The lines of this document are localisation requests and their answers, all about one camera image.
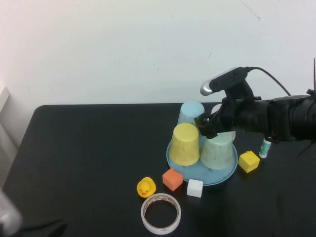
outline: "blue tray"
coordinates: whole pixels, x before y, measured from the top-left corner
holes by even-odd
[[[196,179],[203,181],[204,186],[216,185],[227,180],[236,170],[238,164],[238,154],[234,145],[233,152],[235,160],[231,167],[222,170],[215,170],[206,167],[200,159],[198,159],[198,161],[195,164],[189,166],[181,166],[176,164],[169,157],[170,144],[171,143],[169,143],[167,148],[168,164],[170,167],[174,168],[175,171],[183,175],[184,181],[188,182],[189,179]]]

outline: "yellow cube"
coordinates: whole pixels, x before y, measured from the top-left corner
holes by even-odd
[[[238,164],[240,167],[249,173],[258,167],[260,159],[252,152],[246,152],[239,157]]]

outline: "yellow rubber duck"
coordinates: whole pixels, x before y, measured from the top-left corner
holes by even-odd
[[[148,198],[156,192],[156,184],[150,177],[145,177],[137,184],[136,189],[139,196]]]

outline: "orange cube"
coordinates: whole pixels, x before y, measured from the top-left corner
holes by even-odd
[[[182,184],[183,175],[171,168],[162,175],[162,182],[170,188],[171,191],[175,191],[176,188]]]

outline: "light green cup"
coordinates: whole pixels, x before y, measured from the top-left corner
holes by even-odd
[[[221,170],[230,167],[234,162],[232,133],[218,133],[217,137],[206,139],[200,158],[210,169]]]

